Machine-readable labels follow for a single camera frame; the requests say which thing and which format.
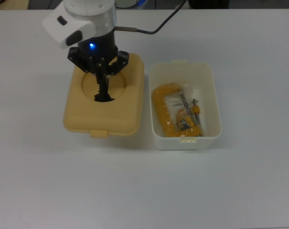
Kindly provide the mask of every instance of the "blue led light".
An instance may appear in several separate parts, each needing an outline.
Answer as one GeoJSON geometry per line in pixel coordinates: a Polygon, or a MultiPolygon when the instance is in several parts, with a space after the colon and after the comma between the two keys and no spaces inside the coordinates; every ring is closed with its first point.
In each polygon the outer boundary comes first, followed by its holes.
{"type": "Polygon", "coordinates": [[[138,2],[138,6],[141,6],[142,4],[144,4],[144,2],[145,2],[145,0],[140,0],[140,1],[138,2]]]}
{"type": "Polygon", "coordinates": [[[90,46],[90,48],[91,48],[91,49],[94,49],[94,48],[96,48],[96,45],[95,45],[95,44],[93,44],[93,43],[90,43],[90,44],[89,44],[89,46],[90,46]]]}

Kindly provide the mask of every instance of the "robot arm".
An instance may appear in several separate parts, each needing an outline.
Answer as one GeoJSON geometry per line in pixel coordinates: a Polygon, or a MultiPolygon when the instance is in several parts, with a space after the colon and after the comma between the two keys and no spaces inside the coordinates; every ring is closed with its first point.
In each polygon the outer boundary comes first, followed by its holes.
{"type": "Polygon", "coordinates": [[[61,48],[111,32],[116,24],[114,0],[63,0],[43,27],[61,48]]]}

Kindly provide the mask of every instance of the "black cable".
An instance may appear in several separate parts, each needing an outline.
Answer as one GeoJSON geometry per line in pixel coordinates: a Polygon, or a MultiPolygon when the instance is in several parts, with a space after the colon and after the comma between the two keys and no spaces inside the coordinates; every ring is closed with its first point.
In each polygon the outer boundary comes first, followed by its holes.
{"type": "Polygon", "coordinates": [[[145,34],[150,34],[153,35],[160,31],[160,29],[183,7],[183,5],[186,3],[187,0],[183,0],[183,2],[179,5],[179,7],[171,13],[169,17],[167,17],[166,20],[154,31],[146,31],[146,30],[139,30],[137,28],[131,28],[131,27],[115,27],[115,30],[117,31],[126,31],[126,32],[140,32],[140,33],[145,33],[145,34]]]}
{"type": "Polygon", "coordinates": [[[49,10],[50,6],[51,6],[52,0],[50,0],[49,5],[47,7],[47,10],[49,10]]]}

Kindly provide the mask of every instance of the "table surface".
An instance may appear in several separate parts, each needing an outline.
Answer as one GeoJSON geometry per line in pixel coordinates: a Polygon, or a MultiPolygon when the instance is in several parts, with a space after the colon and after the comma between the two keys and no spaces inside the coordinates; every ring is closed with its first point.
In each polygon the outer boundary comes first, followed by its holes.
{"type": "Polygon", "coordinates": [[[182,10],[154,36],[116,32],[146,81],[139,131],[109,139],[62,125],[73,65],[49,13],[0,11],[0,229],[289,227],[289,10],[182,10]],[[223,132],[207,150],[153,146],[148,70],[173,59],[212,66],[223,132]]]}

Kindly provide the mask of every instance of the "white plastic container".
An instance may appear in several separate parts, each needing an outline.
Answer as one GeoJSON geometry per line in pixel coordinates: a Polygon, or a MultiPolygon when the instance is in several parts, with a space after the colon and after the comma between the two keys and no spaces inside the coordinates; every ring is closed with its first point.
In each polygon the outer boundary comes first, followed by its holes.
{"type": "Polygon", "coordinates": [[[190,150],[207,148],[222,132],[217,94],[211,67],[207,63],[188,63],[174,60],[172,63],[156,63],[149,75],[151,124],[154,145],[160,150],[190,150]],[[190,98],[196,98],[203,135],[201,137],[165,137],[152,103],[152,92],[165,83],[192,85],[190,98]]]}

